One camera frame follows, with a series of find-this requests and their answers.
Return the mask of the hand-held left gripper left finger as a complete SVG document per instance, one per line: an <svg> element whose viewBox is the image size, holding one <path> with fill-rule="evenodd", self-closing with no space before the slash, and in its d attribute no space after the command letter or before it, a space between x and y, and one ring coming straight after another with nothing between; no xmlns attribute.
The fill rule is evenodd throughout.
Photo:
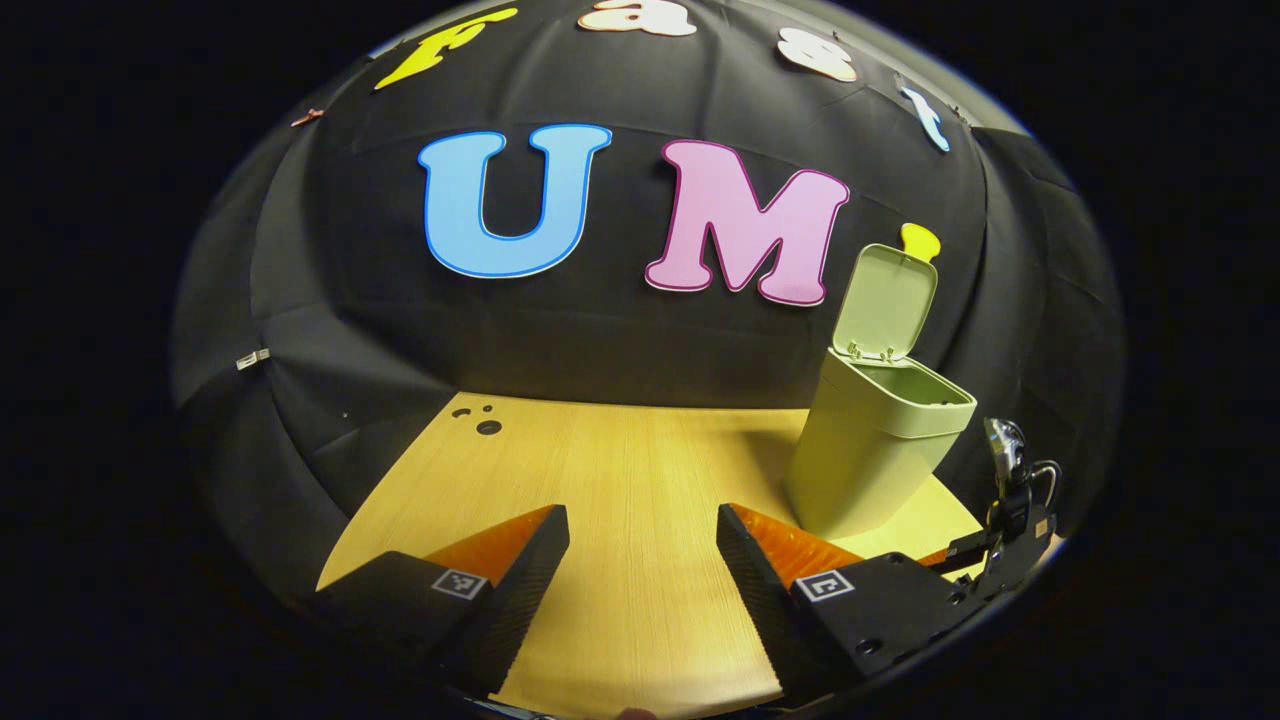
<svg viewBox="0 0 1280 720"><path fill-rule="evenodd" d="M388 551L310 596L310 615L397 670L481 698L509 673L570 546L553 503L424 557Z"/></svg>

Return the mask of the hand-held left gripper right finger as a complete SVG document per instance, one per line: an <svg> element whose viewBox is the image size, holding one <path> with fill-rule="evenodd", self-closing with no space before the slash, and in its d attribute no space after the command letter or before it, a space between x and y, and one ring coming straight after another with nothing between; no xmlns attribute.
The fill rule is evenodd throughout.
<svg viewBox="0 0 1280 720"><path fill-rule="evenodd" d="M739 503L719 506L716 543L786 706L888 671L983 605L906 555L856 559Z"/></svg>

